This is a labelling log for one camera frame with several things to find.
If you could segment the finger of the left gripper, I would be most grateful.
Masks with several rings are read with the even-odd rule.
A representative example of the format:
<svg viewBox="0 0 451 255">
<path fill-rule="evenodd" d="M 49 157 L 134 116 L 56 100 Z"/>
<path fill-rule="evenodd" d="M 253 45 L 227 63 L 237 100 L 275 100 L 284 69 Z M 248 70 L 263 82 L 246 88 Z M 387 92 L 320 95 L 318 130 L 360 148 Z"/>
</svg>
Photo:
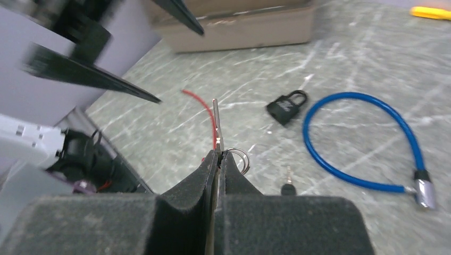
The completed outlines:
<svg viewBox="0 0 451 255">
<path fill-rule="evenodd" d="M 85 64 L 41 45 L 33 46 L 23 61 L 23 70 L 42 79 L 122 92 L 156 104 L 161 102 L 146 90 L 93 64 Z"/>
<path fill-rule="evenodd" d="M 204 35 L 204 29 L 196 17 L 188 10 L 181 0 L 152 0 L 157 6 L 165 10 L 172 17 L 184 24 L 187 28 L 200 36 Z"/>
</svg>

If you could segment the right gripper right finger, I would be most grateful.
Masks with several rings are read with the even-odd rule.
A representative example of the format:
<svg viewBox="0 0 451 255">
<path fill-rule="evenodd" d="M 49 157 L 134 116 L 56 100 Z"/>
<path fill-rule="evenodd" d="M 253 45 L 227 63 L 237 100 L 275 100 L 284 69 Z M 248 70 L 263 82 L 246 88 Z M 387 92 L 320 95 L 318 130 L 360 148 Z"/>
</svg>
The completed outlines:
<svg viewBox="0 0 451 255">
<path fill-rule="evenodd" d="M 214 254 L 374 254 L 361 212 L 343 197 L 263 195 L 224 153 Z"/>
</svg>

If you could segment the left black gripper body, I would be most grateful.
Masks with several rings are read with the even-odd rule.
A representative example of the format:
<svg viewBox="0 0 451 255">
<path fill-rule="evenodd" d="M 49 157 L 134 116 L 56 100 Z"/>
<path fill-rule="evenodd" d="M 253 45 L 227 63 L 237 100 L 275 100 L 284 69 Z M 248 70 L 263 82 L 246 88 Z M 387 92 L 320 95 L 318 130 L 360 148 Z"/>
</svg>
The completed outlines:
<svg viewBox="0 0 451 255">
<path fill-rule="evenodd" d="M 1 6 L 75 43 L 71 57 L 94 64 L 111 37 L 104 23 L 116 1 L 1 1 Z"/>
</svg>

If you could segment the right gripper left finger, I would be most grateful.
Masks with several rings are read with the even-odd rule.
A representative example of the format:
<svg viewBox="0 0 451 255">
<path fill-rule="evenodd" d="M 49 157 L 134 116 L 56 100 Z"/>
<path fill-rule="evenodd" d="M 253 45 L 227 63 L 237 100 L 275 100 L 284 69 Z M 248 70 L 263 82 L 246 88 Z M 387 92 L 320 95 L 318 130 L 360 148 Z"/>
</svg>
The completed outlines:
<svg viewBox="0 0 451 255">
<path fill-rule="evenodd" d="M 43 196 L 19 214 L 1 254 L 205 254 L 218 153 L 164 194 Z"/>
</svg>

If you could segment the red cable lock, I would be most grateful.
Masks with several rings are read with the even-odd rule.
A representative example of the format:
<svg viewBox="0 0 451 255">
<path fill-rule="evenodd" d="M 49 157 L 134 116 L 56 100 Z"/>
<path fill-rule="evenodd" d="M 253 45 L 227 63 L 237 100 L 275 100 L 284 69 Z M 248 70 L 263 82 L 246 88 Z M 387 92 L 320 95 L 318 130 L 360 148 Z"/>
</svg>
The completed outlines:
<svg viewBox="0 0 451 255">
<path fill-rule="evenodd" d="M 210 107 L 208 106 L 208 104 L 197 94 L 193 93 L 192 91 L 186 90 L 186 89 L 182 89 L 181 91 L 183 94 L 190 96 L 191 98 L 195 99 L 198 103 L 200 103 L 203 108 L 207 111 L 210 121 L 211 121 L 211 126 L 212 126 L 212 149 L 215 150 L 216 149 L 216 139 L 217 139 L 217 135 L 216 135 L 216 124 L 215 124 L 215 118 L 213 115 L 212 110 L 210 109 Z"/>
</svg>

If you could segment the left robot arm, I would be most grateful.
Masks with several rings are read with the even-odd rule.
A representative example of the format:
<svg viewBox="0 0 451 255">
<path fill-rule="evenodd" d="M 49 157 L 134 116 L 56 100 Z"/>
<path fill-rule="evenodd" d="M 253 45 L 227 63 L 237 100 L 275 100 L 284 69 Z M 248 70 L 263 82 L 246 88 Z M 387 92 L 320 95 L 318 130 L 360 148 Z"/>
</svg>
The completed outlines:
<svg viewBox="0 0 451 255">
<path fill-rule="evenodd" d="M 24 62 L 29 74 L 160 103 L 156 96 L 95 64 L 111 38 L 104 23 L 118 1 L 1 1 L 1 6 L 74 43 L 68 56 L 36 45 Z M 1 153 L 44 170 L 75 193 L 151 191 L 120 156 L 110 154 L 100 130 L 86 134 L 1 115 Z"/>
</svg>

